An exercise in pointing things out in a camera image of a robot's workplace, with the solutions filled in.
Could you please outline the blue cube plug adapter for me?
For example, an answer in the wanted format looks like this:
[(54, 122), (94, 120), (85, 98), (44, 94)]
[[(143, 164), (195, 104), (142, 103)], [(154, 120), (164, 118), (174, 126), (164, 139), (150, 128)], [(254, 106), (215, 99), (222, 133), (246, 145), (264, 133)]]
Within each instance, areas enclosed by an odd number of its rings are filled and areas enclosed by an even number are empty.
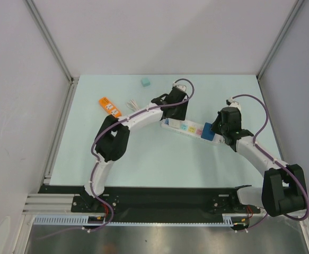
[(214, 132), (211, 130), (211, 123), (206, 122), (202, 129), (201, 138), (207, 141), (213, 141), (214, 139)]

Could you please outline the orange power strip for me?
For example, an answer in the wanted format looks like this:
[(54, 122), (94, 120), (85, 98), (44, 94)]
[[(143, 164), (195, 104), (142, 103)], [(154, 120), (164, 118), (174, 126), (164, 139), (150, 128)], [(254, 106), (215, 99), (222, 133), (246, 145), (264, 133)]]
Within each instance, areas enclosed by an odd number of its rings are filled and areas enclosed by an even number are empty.
[(109, 115), (114, 117), (122, 116), (120, 110), (107, 97), (99, 99), (99, 104)]

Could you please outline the white colourful power strip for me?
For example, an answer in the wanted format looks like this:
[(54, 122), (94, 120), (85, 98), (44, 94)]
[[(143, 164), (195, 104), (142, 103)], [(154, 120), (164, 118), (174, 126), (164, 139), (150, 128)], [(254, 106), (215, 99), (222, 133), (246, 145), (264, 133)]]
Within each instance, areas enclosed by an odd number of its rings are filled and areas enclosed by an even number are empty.
[(185, 135), (193, 139), (201, 140), (207, 143), (211, 143), (215, 145), (225, 143), (224, 138), (221, 135), (218, 135), (216, 133), (215, 133), (213, 141), (207, 141), (207, 140), (202, 139), (201, 133), (202, 133), (204, 124), (196, 123), (193, 121), (188, 121), (188, 120), (179, 121), (179, 120), (174, 120), (174, 119), (164, 119), (161, 121), (161, 127), (166, 130), (169, 130), (169, 131), (181, 134), (181, 135)]

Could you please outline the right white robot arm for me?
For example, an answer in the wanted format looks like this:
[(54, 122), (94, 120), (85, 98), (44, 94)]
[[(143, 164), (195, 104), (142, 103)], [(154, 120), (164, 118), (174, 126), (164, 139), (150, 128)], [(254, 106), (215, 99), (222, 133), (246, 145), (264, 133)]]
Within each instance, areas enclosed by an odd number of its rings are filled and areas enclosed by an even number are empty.
[(255, 167), (263, 176), (263, 185), (239, 187), (237, 194), (229, 199), (230, 208), (242, 212), (248, 205), (254, 205), (265, 209), (272, 217), (309, 211), (302, 167), (273, 158), (254, 140), (253, 133), (242, 129), (241, 120), (240, 110), (228, 106), (218, 111), (211, 130), (221, 135), (226, 145)]

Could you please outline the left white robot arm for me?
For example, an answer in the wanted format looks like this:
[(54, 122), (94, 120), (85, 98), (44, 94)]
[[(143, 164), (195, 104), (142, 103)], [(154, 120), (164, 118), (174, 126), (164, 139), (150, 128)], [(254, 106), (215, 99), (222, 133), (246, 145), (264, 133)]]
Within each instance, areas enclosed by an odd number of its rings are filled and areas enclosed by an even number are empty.
[(95, 165), (80, 193), (87, 210), (94, 212), (101, 207), (100, 195), (104, 192), (109, 171), (125, 154), (131, 133), (165, 119), (184, 120), (190, 98), (179, 86), (174, 86), (169, 94), (152, 99), (146, 107), (131, 115), (115, 117), (110, 114), (104, 119), (91, 146)]

